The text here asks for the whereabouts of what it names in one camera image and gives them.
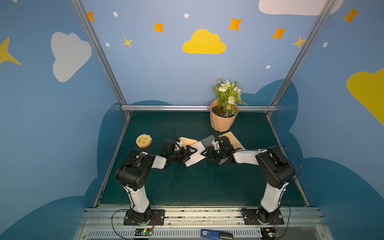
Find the red letter paper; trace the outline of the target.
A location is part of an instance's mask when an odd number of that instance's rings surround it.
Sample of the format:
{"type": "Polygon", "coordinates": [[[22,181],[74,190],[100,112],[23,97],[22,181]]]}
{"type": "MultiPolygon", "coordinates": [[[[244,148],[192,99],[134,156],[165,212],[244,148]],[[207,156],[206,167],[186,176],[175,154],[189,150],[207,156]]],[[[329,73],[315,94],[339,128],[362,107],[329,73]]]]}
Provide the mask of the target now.
{"type": "Polygon", "coordinates": [[[204,151],[206,148],[201,141],[193,144],[192,147],[196,148],[198,151],[193,155],[191,155],[190,159],[185,162],[185,165],[187,167],[194,165],[205,158],[204,156],[201,155],[201,152],[204,151]]]}

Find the grey envelope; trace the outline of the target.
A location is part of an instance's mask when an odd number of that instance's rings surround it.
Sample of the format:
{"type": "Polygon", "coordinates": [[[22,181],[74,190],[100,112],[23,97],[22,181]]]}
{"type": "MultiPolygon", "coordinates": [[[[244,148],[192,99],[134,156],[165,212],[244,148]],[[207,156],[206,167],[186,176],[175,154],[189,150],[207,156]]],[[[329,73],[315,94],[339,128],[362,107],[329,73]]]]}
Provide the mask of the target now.
{"type": "Polygon", "coordinates": [[[226,159],[219,159],[219,157],[221,156],[220,154],[215,154],[215,149],[212,145],[212,141],[215,141],[215,137],[213,135],[210,135],[208,137],[206,137],[205,139],[201,140],[201,142],[203,143],[203,145],[205,146],[205,148],[213,148],[213,158],[212,159],[208,159],[209,161],[211,161],[212,163],[215,163],[217,165],[222,165],[223,163],[226,162],[226,159]]]}

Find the small yellow envelope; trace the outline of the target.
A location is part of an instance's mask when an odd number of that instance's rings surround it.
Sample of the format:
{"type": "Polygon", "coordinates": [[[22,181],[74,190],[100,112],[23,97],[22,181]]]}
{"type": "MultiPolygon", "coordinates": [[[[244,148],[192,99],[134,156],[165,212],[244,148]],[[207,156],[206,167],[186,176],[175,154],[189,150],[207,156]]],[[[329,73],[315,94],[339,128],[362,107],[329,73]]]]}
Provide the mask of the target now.
{"type": "Polygon", "coordinates": [[[231,131],[222,134],[221,137],[227,137],[234,149],[245,149],[245,147],[240,143],[240,141],[231,131]]]}

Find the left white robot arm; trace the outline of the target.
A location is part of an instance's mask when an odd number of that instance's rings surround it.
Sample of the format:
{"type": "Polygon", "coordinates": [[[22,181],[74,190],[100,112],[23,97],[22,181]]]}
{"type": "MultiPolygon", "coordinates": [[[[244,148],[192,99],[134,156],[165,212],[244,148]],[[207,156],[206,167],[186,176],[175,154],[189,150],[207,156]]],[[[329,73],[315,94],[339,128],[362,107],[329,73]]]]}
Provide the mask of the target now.
{"type": "Polygon", "coordinates": [[[147,223],[151,218],[151,203],[147,198],[145,184],[151,169],[166,169],[172,162],[184,163],[198,152],[198,149],[183,141],[166,139],[159,155],[147,153],[142,149],[132,149],[125,158],[115,177],[127,192],[131,208],[128,217],[139,224],[147,223]]]}

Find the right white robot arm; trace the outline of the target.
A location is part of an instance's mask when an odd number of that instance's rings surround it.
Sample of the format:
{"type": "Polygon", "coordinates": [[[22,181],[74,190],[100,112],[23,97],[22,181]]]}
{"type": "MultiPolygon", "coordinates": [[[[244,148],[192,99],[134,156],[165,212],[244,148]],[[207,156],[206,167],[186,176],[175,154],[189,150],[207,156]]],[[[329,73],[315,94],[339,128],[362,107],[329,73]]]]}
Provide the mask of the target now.
{"type": "Polygon", "coordinates": [[[287,186],[295,181],[297,171],[281,150],[282,145],[265,149],[249,150],[235,148],[228,137],[219,137],[201,155],[218,164],[226,160],[236,164],[249,164],[260,167],[266,181],[264,196],[256,211],[243,208],[241,213],[245,224],[283,224],[280,205],[287,186]]]}

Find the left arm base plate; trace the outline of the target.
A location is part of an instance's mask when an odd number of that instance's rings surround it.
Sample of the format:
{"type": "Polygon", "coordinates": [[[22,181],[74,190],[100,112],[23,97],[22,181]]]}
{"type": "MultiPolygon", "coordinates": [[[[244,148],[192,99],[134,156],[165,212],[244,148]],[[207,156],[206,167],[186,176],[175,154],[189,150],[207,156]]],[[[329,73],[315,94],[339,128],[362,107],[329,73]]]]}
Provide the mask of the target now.
{"type": "Polygon", "coordinates": [[[155,224],[162,226],[165,220],[166,211],[149,210],[144,213],[138,213],[130,209],[126,212],[124,226],[149,226],[155,224]]]}

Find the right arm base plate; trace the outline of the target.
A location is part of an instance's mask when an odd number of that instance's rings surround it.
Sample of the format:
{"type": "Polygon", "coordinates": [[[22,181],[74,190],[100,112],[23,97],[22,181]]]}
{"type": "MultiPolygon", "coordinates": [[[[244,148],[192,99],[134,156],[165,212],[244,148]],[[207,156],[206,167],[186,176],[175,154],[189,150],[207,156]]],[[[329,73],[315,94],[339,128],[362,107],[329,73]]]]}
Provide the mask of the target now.
{"type": "Polygon", "coordinates": [[[245,225],[283,225],[285,223],[280,209],[269,213],[263,208],[242,208],[240,213],[243,216],[245,225]]]}

